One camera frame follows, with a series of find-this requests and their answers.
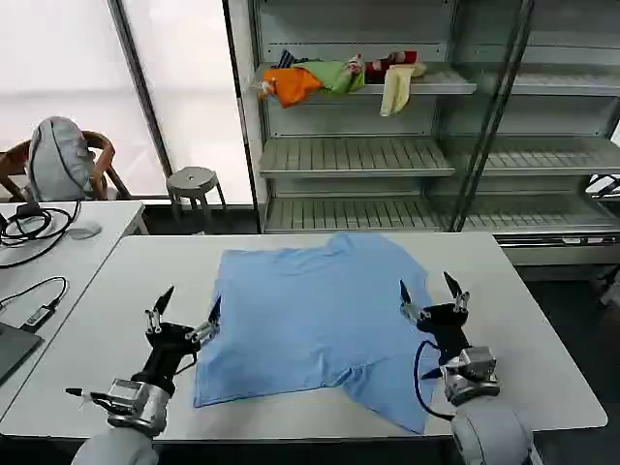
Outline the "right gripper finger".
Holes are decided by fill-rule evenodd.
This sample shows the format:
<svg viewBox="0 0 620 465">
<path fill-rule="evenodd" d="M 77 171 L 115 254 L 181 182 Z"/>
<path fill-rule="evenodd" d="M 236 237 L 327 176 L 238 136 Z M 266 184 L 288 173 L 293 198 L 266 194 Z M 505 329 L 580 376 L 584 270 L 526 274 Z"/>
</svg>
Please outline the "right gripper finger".
<svg viewBox="0 0 620 465">
<path fill-rule="evenodd" d="M 400 312 L 412 324 L 417 325 L 422 322 L 429 322 L 431 314 L 423 307 L 419 307 L 411 300 L 411 296 L 403 281 L 399 282 L 400 286 Z"/>
<path fill-rule="evenodd" d="M 444 277 L 449 287 L 449 291 L 454 299 L 454 312 L 468 314 L 470 293 L 464 292 L 457 280 L 454 279 L 449 273 L 444 272 Z"/>
</svg>

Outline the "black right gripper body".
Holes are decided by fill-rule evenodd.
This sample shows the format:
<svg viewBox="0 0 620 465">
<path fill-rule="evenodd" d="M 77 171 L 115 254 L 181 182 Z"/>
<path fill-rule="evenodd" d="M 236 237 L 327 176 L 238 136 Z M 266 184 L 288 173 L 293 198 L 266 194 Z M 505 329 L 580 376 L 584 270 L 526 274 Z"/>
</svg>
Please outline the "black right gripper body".
<svg viewBox="0 0 620 465">
<path fill-rule="evenodd" d="M 419 311 L 416 326 L 421 332 L 433 335 L 440 351 L 440 364 L 472 347 L 463 331 L 468 317 L 469 311 L 458 310 L 454 303 L 432 305 Z"/>
</svg>

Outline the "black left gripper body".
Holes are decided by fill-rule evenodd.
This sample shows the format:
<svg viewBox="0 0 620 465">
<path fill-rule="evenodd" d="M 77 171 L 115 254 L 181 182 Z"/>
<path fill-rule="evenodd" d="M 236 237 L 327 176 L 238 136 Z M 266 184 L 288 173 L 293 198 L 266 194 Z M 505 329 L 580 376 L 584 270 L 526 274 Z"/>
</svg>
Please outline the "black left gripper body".
<svg viewBox="0 0 620 465">
<path fill-rule="evenodd" d="M 131 380 L 162 390 L 175 390 L 173 378 L 198 361 L 200 343 L 192 339 L 193 331 L 190 326 L 161 323 L 159 333 L 147 334 L 151 352 L 142 370 Z"/>
</svg>

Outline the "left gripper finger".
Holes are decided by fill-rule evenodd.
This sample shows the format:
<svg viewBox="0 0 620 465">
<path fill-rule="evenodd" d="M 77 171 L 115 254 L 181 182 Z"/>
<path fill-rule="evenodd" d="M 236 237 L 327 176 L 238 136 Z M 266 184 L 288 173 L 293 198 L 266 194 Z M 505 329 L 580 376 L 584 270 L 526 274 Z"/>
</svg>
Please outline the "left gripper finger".
<svg viewBox="0 0 620 465">
<path fill-rule="evenodd" d="M 220 331 L 221 297 L 215 300 L 207 320 L 185 334 L 185 339 L 198 344 L 212 340 Z"/>
<path fill-rule="evenodd" d="M 144 312 L 147 319 L 146 334 L 157 334 L 162 332 L 161 318 L 168 307 L 173 291 L 174 286 L 170 286 L 156 299 L 153 308 Z"/>
</svg>

